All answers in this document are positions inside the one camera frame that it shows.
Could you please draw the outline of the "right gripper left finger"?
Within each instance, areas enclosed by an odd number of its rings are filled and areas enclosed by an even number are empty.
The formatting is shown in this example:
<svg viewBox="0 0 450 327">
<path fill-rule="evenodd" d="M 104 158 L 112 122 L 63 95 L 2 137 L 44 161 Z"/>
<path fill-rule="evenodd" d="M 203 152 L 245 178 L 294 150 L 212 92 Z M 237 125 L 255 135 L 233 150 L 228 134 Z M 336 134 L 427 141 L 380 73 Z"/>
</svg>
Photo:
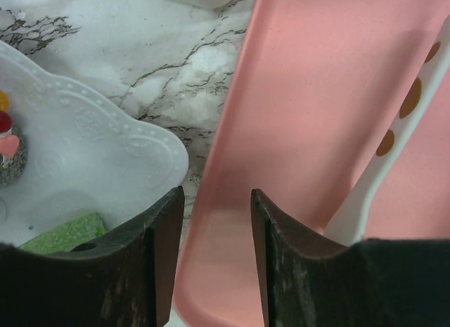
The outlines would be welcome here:
<svg viewBox="0 0 450 327">
<path fill-rule="evenodd" d="M 185 195 L 69 252 L 1 245 L 2 326 L 164 326 L 169 321 Z"/>
</svg>

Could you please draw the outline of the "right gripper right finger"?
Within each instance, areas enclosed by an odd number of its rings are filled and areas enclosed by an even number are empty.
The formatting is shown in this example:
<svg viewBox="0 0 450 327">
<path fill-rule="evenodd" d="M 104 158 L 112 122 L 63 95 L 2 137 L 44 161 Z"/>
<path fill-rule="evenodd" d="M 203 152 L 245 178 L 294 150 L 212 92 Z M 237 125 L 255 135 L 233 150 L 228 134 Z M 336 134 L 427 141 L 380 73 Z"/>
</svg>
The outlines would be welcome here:
<svg viewBox="0 0 450 327">
<path fill-rule="evenodd" d="M 251 193 L 266 326 L 448 326 L 449 241 L 368 239 L 349 247 Z"/>
</svg>

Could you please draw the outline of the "white tiered serving stand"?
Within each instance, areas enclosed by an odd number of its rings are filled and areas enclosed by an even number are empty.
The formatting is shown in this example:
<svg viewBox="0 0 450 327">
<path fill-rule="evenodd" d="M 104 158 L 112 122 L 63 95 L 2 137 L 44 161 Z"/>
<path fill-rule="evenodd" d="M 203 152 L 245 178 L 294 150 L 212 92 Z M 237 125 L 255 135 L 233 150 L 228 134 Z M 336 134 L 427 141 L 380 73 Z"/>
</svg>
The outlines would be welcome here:
<svg viewBox="0 0 450 327">
<path fill-rule="evenodd" d="M 92 88 L 52 75 L 1 45 L 1 89 L 27 146 L 20 178 L 1 189 L 1 241 L 19 246 L 90 212 L 113 229 L 182 183 L 178 136 L 135 120 Z"/>
</svg>

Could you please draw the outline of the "chocolate swiss roll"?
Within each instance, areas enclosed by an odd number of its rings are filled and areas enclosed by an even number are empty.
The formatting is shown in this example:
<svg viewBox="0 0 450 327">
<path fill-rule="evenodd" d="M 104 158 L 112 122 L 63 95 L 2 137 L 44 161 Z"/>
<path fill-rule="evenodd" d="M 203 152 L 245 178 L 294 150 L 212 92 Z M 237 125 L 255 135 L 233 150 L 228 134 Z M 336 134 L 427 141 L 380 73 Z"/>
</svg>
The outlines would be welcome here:
<svg viewBox="0 0 450 327">
<path fill-rule="evenodd" d="M 25 171 L 27 143 L 11 116 L 10 98 L 1 90 L 1 187 L 15 183 Z"/>
</svg>

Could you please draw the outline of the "pink serving tray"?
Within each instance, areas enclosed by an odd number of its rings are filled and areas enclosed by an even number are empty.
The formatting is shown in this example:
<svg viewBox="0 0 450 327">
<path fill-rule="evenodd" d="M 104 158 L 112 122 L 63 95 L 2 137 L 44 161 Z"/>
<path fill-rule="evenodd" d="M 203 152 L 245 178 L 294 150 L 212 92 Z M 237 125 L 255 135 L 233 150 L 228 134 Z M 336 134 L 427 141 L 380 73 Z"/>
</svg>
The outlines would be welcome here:
<svg viewBox="0 0 450 327">
<path fill-rule="evenodd" d="M 418 72 L 449 0 L 256 0 L 176 273 L 188 326 L 262 326 L 250 193 L 321 230 Z"/>
</svg>

